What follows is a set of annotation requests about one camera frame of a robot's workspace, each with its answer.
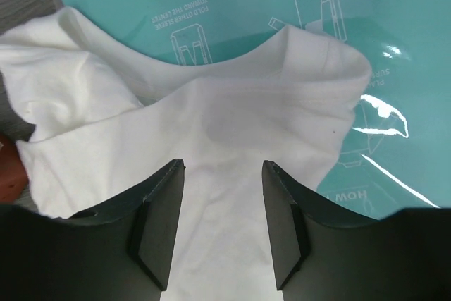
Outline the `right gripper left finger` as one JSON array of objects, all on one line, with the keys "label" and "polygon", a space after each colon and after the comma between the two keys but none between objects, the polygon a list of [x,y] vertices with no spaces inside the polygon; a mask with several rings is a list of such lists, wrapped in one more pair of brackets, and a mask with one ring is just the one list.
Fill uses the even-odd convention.
[{"label": "right gripper left finger", "polygon": [[185,166],[69,219],[1,205],[2,300],[159,300],[168,287]]}]

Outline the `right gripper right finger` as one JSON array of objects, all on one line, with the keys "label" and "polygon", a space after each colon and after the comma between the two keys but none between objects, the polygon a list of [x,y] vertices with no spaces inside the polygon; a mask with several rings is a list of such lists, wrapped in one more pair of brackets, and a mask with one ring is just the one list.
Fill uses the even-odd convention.
[{"label": "right gripper right finger", "polygon": [[372,219],[262,166],[276,287],[285,300],[449,300],[450,210]]}]

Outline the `white t shirt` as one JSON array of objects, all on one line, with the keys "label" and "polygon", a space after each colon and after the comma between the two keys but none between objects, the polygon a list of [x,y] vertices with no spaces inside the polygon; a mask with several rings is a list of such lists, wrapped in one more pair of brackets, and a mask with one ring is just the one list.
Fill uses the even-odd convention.
[{"label": "white t shirt", "polygon": [[165,300],[281,300],[261,187],[265,160],[316,189],[371,78],[356,49],[285,26],[249,53],[179,66],[117,42],[74,8],[1,36],[18,150],[40,213],[68,218],[186,165]]}]

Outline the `red brown cube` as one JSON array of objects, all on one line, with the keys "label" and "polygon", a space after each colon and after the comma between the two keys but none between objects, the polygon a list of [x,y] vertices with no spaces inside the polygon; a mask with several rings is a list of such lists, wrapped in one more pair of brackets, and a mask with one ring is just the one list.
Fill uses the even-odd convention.
[{"label": "red brown cube", "polygon": [[16,144],[1,134],[1,203],[12,204],[28,184]]}]

